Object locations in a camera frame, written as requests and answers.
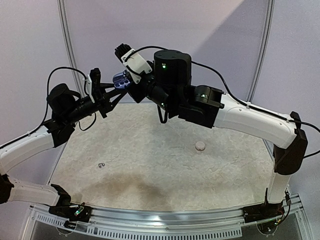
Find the blue-grey earbud charging case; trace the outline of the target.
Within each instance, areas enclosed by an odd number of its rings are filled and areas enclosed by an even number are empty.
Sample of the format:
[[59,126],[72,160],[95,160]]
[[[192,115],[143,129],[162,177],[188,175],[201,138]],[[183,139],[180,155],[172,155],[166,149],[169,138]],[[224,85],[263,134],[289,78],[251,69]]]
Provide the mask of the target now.
[[125,89],[131,84],[130,75],[126,70],[115,74],[112,78],[113,85],[116,89]]

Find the pink white earbud charging case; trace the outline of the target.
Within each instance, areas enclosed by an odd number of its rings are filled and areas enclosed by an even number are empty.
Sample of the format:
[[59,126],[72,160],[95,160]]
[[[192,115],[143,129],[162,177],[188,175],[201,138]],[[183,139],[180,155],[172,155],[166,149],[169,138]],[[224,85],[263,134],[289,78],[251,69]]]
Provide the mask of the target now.
[[202,152],[206,149],[206,144],[203,141],[197,141],[195,143],[195,149]]

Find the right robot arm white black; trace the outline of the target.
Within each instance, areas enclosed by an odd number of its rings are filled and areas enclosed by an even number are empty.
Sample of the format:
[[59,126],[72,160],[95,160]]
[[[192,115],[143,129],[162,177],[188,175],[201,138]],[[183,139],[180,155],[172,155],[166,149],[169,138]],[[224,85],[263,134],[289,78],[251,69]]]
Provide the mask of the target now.
[[308,146],[296,112],[272,112],[214,87],[193,86],[191,56],[177,50],[159,50],[153,61],[148,61],[130,49],[121,61],[131,77],[126,88],[129,95],[136,102],[144,98],[154,102],[162,123],[178,117],[203,127],[235,130],[271,142],[273,173],[258,213],[269,218],[278,210]]

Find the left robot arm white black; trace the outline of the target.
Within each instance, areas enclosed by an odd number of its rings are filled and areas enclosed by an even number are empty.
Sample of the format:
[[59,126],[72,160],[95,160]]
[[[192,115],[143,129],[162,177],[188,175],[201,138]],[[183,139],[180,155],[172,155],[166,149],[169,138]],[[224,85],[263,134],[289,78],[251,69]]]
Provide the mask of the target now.
[[75,131],[76,123],[87,116],[100,112],[103,118],[126,95],[124,89],[116,89],[111,83],[95,87],[96,96],[81,97],[65,83],[58,84],[46,98],[51,107],[49,120],[25,135],[0,147],[0,202],[29,202],[49,207],[52,215],[71,222],[89,222],[92,207],[73,203],[71,196],[59,185],[41,185],[9,177],[13,167],[41,152],[65,144]]

